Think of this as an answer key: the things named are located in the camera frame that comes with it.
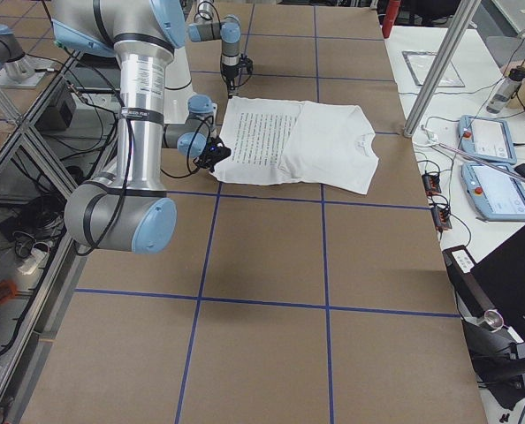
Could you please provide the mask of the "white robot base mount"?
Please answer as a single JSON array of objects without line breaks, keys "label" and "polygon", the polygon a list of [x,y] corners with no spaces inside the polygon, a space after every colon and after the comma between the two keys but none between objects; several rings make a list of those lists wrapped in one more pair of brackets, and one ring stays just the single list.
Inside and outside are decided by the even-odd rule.
[{"label": "white robot base mount", "polygon": [[164,78],[164,122],[184,124],[188,116],[188,101],[196,95],[189,69],[186,48],[174,51],[173,61],[167,65]]}]

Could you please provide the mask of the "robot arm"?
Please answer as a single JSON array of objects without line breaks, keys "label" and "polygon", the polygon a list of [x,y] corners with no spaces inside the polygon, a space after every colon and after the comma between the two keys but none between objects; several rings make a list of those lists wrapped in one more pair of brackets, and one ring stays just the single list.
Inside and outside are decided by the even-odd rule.
[{"label": "robot arm", "polygon": [[227,96],[233,98],[253,75],[254,63],[240,51],[241,24],[235,15],[221,17],[213,1],[198,1],[193,22],[188,25],[192,42],[221,42],[220,75]]},{"label": "robot arm", "polygon": [[74,190],[65,227],[88,251],[155,254],[170,242],[177,208],[160,179],[164,148],[197,170],[214,170],[231,150],[215,130],[208,97],[194,96],[178,132],[164,118],[166,69],[186,43],[178,1],[57,1],[53,31],[64,47],[116,58],[120,68],[115,161]]}]

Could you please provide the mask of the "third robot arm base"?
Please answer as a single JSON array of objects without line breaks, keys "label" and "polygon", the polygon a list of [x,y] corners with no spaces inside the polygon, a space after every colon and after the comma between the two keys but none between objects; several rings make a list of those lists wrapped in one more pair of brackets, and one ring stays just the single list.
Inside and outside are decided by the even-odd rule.
[{"label": "third robot arm base", "polygon": [[52,59],[28,56],[13,31],[0,24],[0,87],[34,88],[52,71]]}]

